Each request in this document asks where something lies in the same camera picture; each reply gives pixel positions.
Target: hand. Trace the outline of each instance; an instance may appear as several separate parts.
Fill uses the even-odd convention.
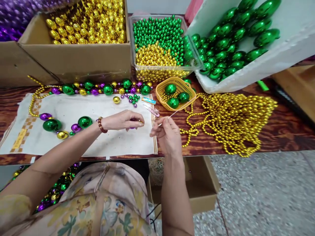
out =
[[[172,118],[163,117],[154,123],[150,137],[158,138],[163,154],[171,157],[182,157],[181,136],[178,126]]]
[[[128,131],[129,128],[143,127],[144,118],[139,113],[136,113],[130,110],[124,110],[115,115],[111,115],[111,116],[103,118],[101,121],[101,124],[102,124],[103,129],[108,129],[108,130],[126,129]]]

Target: box of gold beads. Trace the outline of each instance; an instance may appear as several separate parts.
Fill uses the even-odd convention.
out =
[[[42,13],[29,23],[21,46],[65,83],[101,73],[120,72],[122,78],[129,77],[131,45],[126,5],[125,0],[81,0]]]
[[[184,78],[203,63],[187,25],[177,15],[129,17],[133,66],[144,82],[161,82],[170,77]]]

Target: brown bead bracelet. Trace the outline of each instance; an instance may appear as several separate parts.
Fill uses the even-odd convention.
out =
[[[101,120],[102,119],[103,119],[103,117],[101,117],[101,116],[98,118],[98,120],[97,120],[98,126],[101,129],[102,133],[107,133],[108,130],[107,129],[104,130],[103,127],[102,127],[102,124],[101,124]]]

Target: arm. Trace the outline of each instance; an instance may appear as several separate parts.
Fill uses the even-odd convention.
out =
[[[130,121],[131,118],[136,118],[143,123]],[[102,127],[108,130],[128,129],[130,127],[142,127],[143,125],[142,115],[129,110],[102,119]],[[32,211],[35,210],[41,199],[62,173],[80,159],[101,133],[98,123],[94,123],[87,129],[58,144],[22,172],[0,193],[0,196],[26,195],[31,200]]]
[[[194,235],[179,128],[172,118],[164,117],[154,124],[150,136],[154,135],[165,154],[161,193],[163,235]]]

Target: white cloth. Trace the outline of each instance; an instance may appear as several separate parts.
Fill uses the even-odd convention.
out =
[[[65,94],[51,95],[45,97],[39,105],[39,114],[50,113],[55,119],[62,123],[62,130],[71,131],[71,125],[78,122],[82,116],[89,116],[96,122],[99,116],[107,117],[125,109],[130,109],[143,115],[144,127],[126,130],[109,130],[106,134],[101,134],[97,140],[84,153],[84,157],[110,157],[120,155],[149,155],[157,154],[157,141],[150,138],[149,134],[153,126],[153,115],[143,106],[143,101],[139,101],[138,107],[134,108],[127,98],[121,99],[119,104],[113,102],[115,94],[98,96],[79,94],[68,96]],[[5,132],[0,142],[0,154],[24,153],[32,155],[44,155],[54,146],[63,140],[57,138],[55,132],[47,132],[43,129],[43,122],[40,118],[34,119],[29,115],[28,109],[32,95],[27,94],[21,101],[17,117]],[[17,149],[12,149],[18,138],[20,131],[27,129],[24,142]]]

